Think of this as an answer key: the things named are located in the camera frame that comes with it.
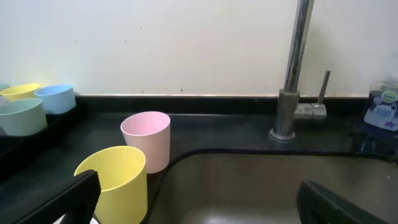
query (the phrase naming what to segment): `faucet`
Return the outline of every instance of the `faucet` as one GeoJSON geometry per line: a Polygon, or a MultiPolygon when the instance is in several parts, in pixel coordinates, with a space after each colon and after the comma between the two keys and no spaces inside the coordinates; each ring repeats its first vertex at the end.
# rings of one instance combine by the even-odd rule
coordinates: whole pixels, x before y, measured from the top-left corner
{"type": "Polygon", "coordinates": [[[297,90],[305,42],[307,41],[314,0],[298,0],[292,43],[290,44],[285,85],[279,90],[277,117],[270,135],[281,140],[295,138],[293,124],[295,118],[322,119],[326,117],[326,107],[322,104],[328,84],[330,71],[325,79],[317,103],[300,103],[300,92],[297,90]]]}

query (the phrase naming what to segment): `black countertop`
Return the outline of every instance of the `black countertop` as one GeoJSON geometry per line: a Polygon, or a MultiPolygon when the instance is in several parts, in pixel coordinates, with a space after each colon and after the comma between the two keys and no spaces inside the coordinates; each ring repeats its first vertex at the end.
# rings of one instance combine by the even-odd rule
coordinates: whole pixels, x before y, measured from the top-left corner
{"type": "MultiPolygon", "coordinates": [[[[42,152],[31,164],[0,183],[0,210],[41,194],[73,177],[81,161],[94,152],[125,145],[120,124],[132,113],[88,115],[56,146],[42,152]]],[[[266,154],[307,154],[374,157],[395,162],[394,152],[376,147],[355,131],[357,117],[328,116],[323,121],[297,121],[297,139],[271,140],[271,115],[170,114],[170,161],[199,150],[256,151],[266,154]]],[[[149,203],[153,201],[159,174],[148,175],[149,203]]]]}

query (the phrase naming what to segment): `soap bottle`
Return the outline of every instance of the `soap bottle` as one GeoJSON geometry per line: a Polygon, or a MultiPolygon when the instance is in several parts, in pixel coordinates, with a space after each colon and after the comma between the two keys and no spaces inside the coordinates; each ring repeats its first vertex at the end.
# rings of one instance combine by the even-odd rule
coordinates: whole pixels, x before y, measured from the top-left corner
{"type": "Polygon", "coordinates": [[[362,122],[371,134],[398,139],[398,72],[371,85],[362,122]]]}

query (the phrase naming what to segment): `stainless steel sink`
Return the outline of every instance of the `stainless steel sink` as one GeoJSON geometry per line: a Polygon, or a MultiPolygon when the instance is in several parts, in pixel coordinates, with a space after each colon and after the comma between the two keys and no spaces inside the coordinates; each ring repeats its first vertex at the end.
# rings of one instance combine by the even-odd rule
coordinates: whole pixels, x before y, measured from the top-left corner
{"type": "Polygon", "coordinates": [[[398,168],[333,156],[196,154],[165,174],[150,224],[299,224],[295,198],[313,180],[388,223],[398,223],[398,168]]]}

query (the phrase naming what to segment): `white wall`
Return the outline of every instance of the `white wall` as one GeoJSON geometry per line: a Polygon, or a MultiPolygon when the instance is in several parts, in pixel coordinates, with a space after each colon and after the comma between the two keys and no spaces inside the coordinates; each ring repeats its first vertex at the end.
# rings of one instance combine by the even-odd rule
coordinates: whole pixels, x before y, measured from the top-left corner
{"type": "MultiPolygon", "coordinates": [[[[0,83],[82,95],[277,95],[297,0],[3,0],[0,83]]],[[[398,65],[397,0],[315,0],[299,89],[364,96],[398,65]]]]}

